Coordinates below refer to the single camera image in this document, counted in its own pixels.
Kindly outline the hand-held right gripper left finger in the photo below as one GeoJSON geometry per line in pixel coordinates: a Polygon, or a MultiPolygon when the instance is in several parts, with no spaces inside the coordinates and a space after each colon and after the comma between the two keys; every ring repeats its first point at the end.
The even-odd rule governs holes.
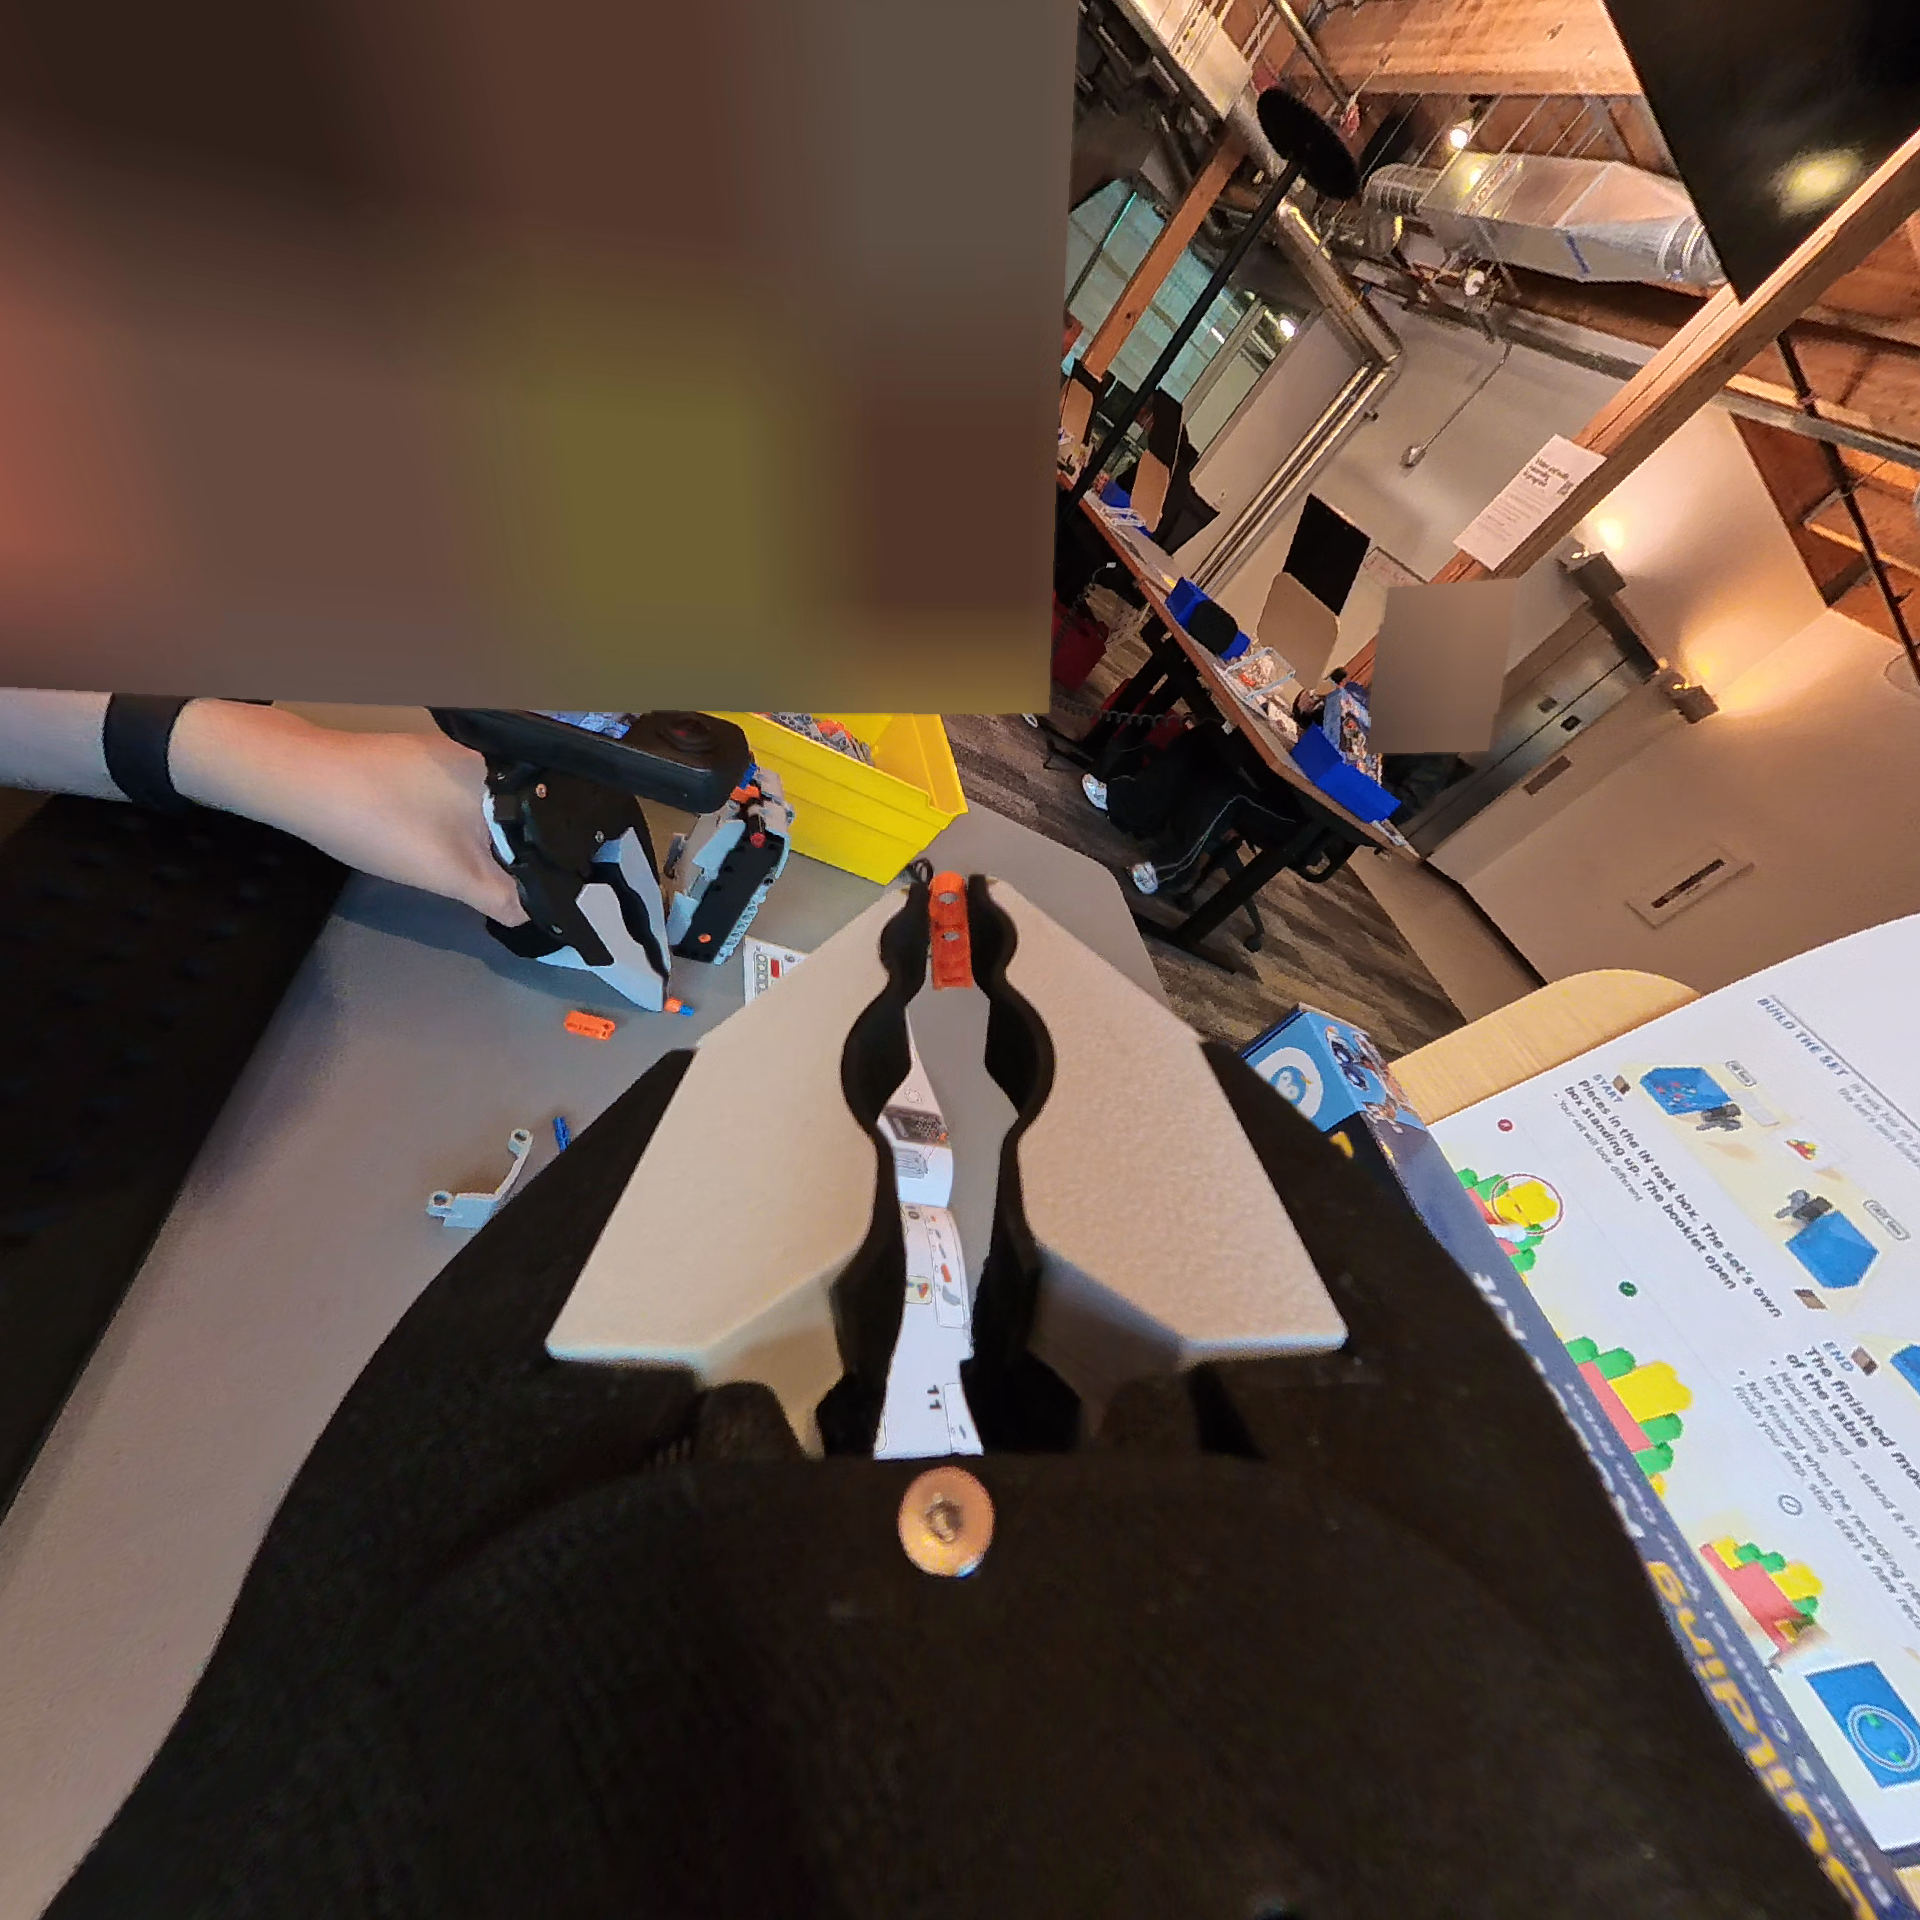
{"type": "Polygon", "coordinates": [[[760,1384],[874,1457],[906,1246],[880,1115],[910,1072],[928,887],[896,887],[686,1058],[546,1332],[555,1360],[760,1384]]]}

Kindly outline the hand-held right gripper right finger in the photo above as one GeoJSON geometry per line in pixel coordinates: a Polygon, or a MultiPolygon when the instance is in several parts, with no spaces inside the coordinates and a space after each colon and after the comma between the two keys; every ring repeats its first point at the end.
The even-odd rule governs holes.
{"type": "Polygon", "coordinates": [[[986,1065],[1014,1119],[976,1283],[988,1451],[1069,1451],[1124,1387],[1333,1354],[1346,1323],[1258,1155],[1289,1108],[1005,880],[970,880],[986,1065]]]}

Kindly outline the person's left hand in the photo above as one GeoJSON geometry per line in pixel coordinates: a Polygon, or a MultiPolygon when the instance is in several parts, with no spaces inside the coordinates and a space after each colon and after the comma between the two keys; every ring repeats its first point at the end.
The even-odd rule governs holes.
{"type": "Polygon", "coordinates": [[[347,867],[525,924],[494,852],[484,764],[445,737],[313,728],[288,800],[296,832],[347,867]]]}

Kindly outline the white instruction booklet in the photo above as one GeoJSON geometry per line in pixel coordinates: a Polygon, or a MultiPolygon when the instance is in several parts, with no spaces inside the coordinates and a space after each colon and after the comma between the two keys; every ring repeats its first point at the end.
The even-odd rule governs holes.
{"type": "Polygon", "coordinates": [[[841,1436],[833,1404],[822,1407],[816,1427],[826,1451],[980,1457],[986,1448],[963,1387],[963,1366],[974,1351],[974,1288],[953,1214],[950,1128],[912,1032],[906,1051],[907,1071],[880,1108],[902,1230],[902,1315],[880,1418],[868,1446],[841,1436]]]}

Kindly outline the yellow plastic bin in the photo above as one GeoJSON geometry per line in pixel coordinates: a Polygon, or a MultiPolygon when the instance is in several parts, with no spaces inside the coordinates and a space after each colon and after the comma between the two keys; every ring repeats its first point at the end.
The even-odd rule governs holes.
{"type": "Polygon", "coordinates": [[[795,809],[792,848],[844,874],[892,883],[970,809],[937,713],[841,712],[827,720],[870,759],[837,753],[755,712],[720,712],[739,724],[756,767],[781,780],[795,809]]]}

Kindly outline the black wristband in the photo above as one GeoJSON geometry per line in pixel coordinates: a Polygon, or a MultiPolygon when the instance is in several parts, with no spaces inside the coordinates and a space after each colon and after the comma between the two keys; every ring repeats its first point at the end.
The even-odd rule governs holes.
{"type": "Polygon", "coordinates": [[[102,768],[117,794],[163,814],[193,809],[171,774],[174,735],[188,695],[115,694],[102,712],[102,768]]]}

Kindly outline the long wooden table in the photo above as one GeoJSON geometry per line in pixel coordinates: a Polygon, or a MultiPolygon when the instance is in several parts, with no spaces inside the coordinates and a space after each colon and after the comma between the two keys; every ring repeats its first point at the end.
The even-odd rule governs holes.
{"type": "Polygon", "coordinates": [[[1301,857],[1312,852],[1317,842],[1376,848],[1420,868],[1425,857],[1393,825],[1365,820],[1308,778],[1285,737],[1259,710],[1240,698],[1228,668],[1188,636],[1162,587],[1169,577],[1162,552],[1153,542],[1133,539],[1133,524],[1128,518],[1116,518],[1096,497],[1081,497],[1075,503],[1075,515],[1099,534],[1105,547],[1141,587],[1148,614],[1148,660],[1130,683],[1132,690],[1124,695],[1122,710],[1141,713],[1148,706],[1148,695],[1164,689],[1171,699],[1182,699],[1190,716],[1209,713],[1220,728],[1241,737],[1261,762],[1265,776],[1254,784],[1258,792],[1266,799],[1288,792],[1304,814],[1298,823],[1280,820],[1280,839],[1272,848],[1259,848],[1244,863],[1232,864],[1222,886],[1196,905],[1185,921],[1165,927],[1145,918],[1138,920],[1141,928],[1176,952],[1232,971],[1237,962],[1211,948],[1209,938],[1244,908],[1254,905],[1273,879],[1296,874],[1301,857]]]}

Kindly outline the black textured mat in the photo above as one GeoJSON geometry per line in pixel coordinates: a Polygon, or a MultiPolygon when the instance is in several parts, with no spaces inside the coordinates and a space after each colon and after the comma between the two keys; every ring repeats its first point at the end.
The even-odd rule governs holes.
{"type": "Polygon", "coordinates": [[[2,852],[2,1506],[124,1303],[346,867],[54,799],[2,852]]]}

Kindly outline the beige cardboard panel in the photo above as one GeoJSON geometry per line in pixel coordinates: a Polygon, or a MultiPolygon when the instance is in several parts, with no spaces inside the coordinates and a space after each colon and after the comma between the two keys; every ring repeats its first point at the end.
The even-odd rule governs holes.
{"type": "Polygon", "coordinates": [[[1317,687],[1337,649],[1337,614],[1283,569],[1266,592],[1254,638],[1288,660],[1298,683],[1317,687]]]}

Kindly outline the black monitor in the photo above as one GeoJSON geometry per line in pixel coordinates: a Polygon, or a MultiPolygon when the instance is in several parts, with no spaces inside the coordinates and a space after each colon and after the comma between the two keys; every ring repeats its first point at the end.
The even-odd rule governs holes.
{"type": "Polygon", "coordinates": [[[1340,616],[1353,594],[1372,537],[1322,497],[1308,495],[1283,572],[1312,600],[1340,616]]]}

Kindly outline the white paper notice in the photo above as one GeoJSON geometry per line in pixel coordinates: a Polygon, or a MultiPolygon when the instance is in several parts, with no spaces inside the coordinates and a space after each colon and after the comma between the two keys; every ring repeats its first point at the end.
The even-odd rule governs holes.
{"type": "Polygon", "coordinates": [[[1465,559],[1499,569],[1603,467],[1604,456],[1553,438],[1457,537],[1465,559]]]}

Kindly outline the black floor lamp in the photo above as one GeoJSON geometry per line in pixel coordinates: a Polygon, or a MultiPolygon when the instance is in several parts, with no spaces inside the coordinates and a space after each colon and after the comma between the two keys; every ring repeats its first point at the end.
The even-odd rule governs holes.
{"type": "Polygon", "coordinates": [[[1141,411],[1149,402],[1160,400],[1164,375],[1179,359],[1197,326],[1209,315],[1213,300],[1218,300],[1222,289],[1232,282],[1250,248],[1285,209],[1292,188],[1298,180],[1305,180],[1315,195],[1333,202],[1346,202],[1358,190],[1360,177],[1353,154],[1345,144],[1340,131],[1308,103],[1275,84],[1258,94],[1254,114],[1265,140],[1280,156],[1280,172],[1261,195],[1254,212],[1234,239],[1228,255],[1216,264],[1204,291],[1190,303],[1182,323],[1171,332],[1164,351],[1142,375],[1138,388],[1124,407],[1112,411],[1112,432],[1097,450],[1086,458],[1081,471],[1076,474],[1067,495],[1073,503],[1081,500],[1092,482],[1105,474],[1107,465],[1124,444],[1130,427],[1141,419],[1141,411]]]}

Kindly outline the white wall label plate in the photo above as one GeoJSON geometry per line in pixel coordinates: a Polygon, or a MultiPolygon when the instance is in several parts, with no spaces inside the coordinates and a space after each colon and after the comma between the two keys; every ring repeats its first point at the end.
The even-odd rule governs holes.
{"type": "Polygon", "coordinates": [[[1754,867],[1755,863],[1744,852],[1706,844],[1668,855],[1650,879],[1625,895],[1622,904],[1648,928],[1661,928],[1752,874],[1754,867]]]}

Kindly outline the wooden post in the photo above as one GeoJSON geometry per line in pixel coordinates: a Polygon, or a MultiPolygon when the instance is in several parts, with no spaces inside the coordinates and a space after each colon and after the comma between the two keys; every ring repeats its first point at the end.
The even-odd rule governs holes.
{"type": "Polygon", "coordinates": [[[1604,456],[1590,474],[1507,564],[1489,569],[1462,554],[1430,577],[1430,586],[1517,582],[1547,559],[1620,482],[1644,467],[1692,417],[1752,364],[1848,273],[1918,211],[1918,135],[1865,179],[1752,297],[1733,286],[1706,303],[1614,400],[1586,423],[1574,444],[1604,456]]]}

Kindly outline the silver air duct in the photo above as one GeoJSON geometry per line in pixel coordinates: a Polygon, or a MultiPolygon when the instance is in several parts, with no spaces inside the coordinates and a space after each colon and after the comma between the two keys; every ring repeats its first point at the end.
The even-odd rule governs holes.
{"type": "Polygon", "coordinates": [[[1725,283],[1689,193],[1622,161],[1461,152],[1435,170],[1382,166],[1362,200],[1458,257],[1568,282],[1725,283]]]}

